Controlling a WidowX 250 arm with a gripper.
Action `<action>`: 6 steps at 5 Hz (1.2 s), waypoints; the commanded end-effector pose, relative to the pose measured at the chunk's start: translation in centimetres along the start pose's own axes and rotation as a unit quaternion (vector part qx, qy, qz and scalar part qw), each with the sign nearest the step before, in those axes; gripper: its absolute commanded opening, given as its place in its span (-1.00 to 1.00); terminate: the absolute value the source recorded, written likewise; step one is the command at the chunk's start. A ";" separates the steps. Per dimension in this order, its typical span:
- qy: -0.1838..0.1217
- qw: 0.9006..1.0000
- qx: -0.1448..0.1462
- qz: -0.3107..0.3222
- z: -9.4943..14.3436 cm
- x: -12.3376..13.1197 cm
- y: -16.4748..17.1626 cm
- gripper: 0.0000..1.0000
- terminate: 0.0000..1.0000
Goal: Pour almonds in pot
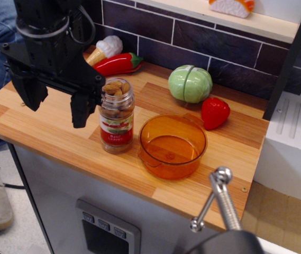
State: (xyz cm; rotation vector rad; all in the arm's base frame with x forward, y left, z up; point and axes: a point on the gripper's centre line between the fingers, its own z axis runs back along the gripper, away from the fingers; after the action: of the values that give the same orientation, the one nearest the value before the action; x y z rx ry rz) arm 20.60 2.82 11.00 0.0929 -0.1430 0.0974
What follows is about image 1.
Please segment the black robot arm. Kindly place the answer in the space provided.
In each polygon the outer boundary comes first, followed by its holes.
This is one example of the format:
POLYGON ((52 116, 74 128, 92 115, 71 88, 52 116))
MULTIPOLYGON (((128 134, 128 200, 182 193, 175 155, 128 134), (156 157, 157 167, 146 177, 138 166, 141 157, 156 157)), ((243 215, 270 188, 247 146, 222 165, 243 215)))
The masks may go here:
POLYGON ((95 37, 95 26, 81 1, 15 1, 16 29, 24 43, 0 47, 22 101, 36 111, 48 87, 71 96, 72 123, 83 128, 102 103, 105 77, 83 53, 95 37))

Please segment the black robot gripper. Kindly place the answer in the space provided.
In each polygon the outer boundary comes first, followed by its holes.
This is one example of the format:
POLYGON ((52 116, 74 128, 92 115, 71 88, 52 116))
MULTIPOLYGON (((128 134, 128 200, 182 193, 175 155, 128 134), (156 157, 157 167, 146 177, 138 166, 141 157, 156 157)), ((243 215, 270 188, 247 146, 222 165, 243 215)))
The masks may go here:
POLYGON ((36 111, 48 96, 48 87, 72 95, 73 127, 84 128, 87 119, 101 106, 104 77, 83 57, 95 36, 95 26, 84 15, 62 15, 53 21, 17 17, 22 43, 0 47, 7 59, 14 88, 24 104, 36 111))

